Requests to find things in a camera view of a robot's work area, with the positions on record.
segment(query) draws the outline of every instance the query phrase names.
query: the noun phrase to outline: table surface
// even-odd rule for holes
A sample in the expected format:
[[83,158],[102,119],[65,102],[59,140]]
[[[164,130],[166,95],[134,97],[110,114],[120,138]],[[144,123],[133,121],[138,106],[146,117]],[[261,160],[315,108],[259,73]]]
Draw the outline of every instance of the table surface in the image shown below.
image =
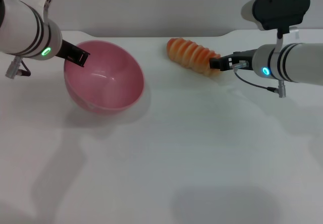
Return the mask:
[[[226,55],[275,36],[190,39]],[[322,38],[300,30],[302,42]],[[26,60],[32,77],[12,81],[12,57],[0,55],[0,223],[321,224],[323,87],[287,83],[279,99],[233,72],[210,79],[181,68],[167,58],[169,38],[100,40],[130,52],[146,78],[140,101],[107,118],[72,103],[62,59]]]

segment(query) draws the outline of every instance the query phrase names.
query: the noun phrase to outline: pink bowl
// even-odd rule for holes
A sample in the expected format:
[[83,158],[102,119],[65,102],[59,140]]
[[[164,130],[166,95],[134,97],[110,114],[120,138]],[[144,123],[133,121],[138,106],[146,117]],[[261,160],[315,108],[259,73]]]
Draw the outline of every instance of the pink bowl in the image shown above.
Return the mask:
[[138,101],[144,76],[127,51],[105,41],[86,41],[77,46],[91,55],[83,68],[65,60],[64,78],[68,93],[80,107],[108,115]]

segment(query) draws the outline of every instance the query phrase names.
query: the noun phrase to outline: orange toy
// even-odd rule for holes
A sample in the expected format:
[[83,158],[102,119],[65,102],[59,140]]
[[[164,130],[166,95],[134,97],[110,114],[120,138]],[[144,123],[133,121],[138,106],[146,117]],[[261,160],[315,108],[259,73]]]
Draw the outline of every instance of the orange toy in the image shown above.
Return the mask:
[[221,56],[195,42],[183,38],[172,38],[167,43],[167,54],[172,61],[206,76],[215,76],[220,73],[218,69],[210,69],[209,59],[218,59]]

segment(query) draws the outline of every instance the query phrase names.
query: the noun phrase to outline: bowl rim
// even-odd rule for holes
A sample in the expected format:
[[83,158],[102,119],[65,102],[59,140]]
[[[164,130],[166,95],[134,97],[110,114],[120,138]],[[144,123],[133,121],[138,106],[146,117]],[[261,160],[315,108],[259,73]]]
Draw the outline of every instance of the bowl rim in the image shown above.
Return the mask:
[[81,42],[81,43],[79,43],[79,44],[77,44],[76,46],[81,46],[81,45],[83,45],[83,44],[86,44],[86,43],[89,43],[89,42],[103,42],[103,43],[106,43],[106,44],[110,44],[110,45],[112,45],[112,46],[116,46],[116,47],[118,47],[118,48],[120,48],[121,50],[123,50],[124,52],[126,52],[133,60],[134,60],[134,62],[138,65],[138,67],[139,67],[139,69],[140,69],[140,72],[141,72],[141,75],[142,75],[142,80],[143,80],[143,87],[142,87],[142,90],[141,90],[141,92],[140,92],[140,95],[138,96],[138,98],[133,102],[133,103],[130,103],[129,105],[126,105],[126,106],[124,106],[124,107],[119,107],[119,108],[116,108],[116,107],[114,107],[114,108],[106,108],[106,107],[103,107],[103,106],[99,106],[99,105],[97,105],[97,104],[94,104],[94,103],[92,103],[92,102],[89,102],[89,101],[87,101],[87,100],[85,100],[85,99],[83,99],[76,91],[75,91],[75,89],[73,88],[73,86],[71,85],[71,83],[70,83],[70,81],[68,80],[68,77],[66,76],[66,70],[65,70],[65,68],[66,68],[66,61],[68,61],[67,59],[65,59],[65,61],[64,61],[64,79],[65,79],[65,82],[69,85],[69,87],[72,89],[72,91],[73,91],[73,93],[78,97],[78,98],[80,98],[82,101],[84,101],[87,105],[91,105],[91,106],[93,106],[94,108],[99,108],[99,109],[102,109],[102,110],[110,110],[110,111],[118,111],[118,110],[124,110],[124,109],[128,109],[128,108],[130,108],[131,106],[133,106],[135,103],[137,103],[138,101],[139,101],[139,99],[142,97],[142,95],[143,95],[143,92],[144,92],[144,90],[145,90],[145,75],[144,75],[144,73],[143,73],[143,70],[142,70],[142,68],[141,68],[141,66],[140,66],[140,64],[138,63],[138,61],[127,51],[127,50],[125,50],[124,48],[122,48],[122,47],[120,47],[120,46],[118,46],[118,45],[116,45],[116,44],[114,44],[114,43],[112,43],[112,42],[109,42],[109,41],[102,41],[102,40],[89,40],[89,41],[83,41],[83,42]]

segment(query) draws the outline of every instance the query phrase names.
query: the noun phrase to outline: robotic arm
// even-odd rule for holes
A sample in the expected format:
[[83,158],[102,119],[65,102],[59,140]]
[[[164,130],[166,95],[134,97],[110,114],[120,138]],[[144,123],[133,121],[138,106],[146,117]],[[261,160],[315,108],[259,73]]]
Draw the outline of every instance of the robotic arm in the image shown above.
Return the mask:
[[286,96],[285,81],[323,85],[323,43],[283,45],[283,35],[290,32],[291,26],[303,21],[309,6],[310,0],[250,1],[242,8],[242,17],[255,22],[260,30],[277,29],[277,44],[210,59],[210,67],[221,71],[234,70],[236,75],[238,69],[251,70],[262,78],[276,79],[278,88],[243,81],[278,93],[280,98]]
[[83,67],[89,53],[64,41],[59,27],[48,18],[52,0],[0,0],[0,51],[15,56],[6,76],[30,76],[20,70],[23,58],[48,60],[55,56]]

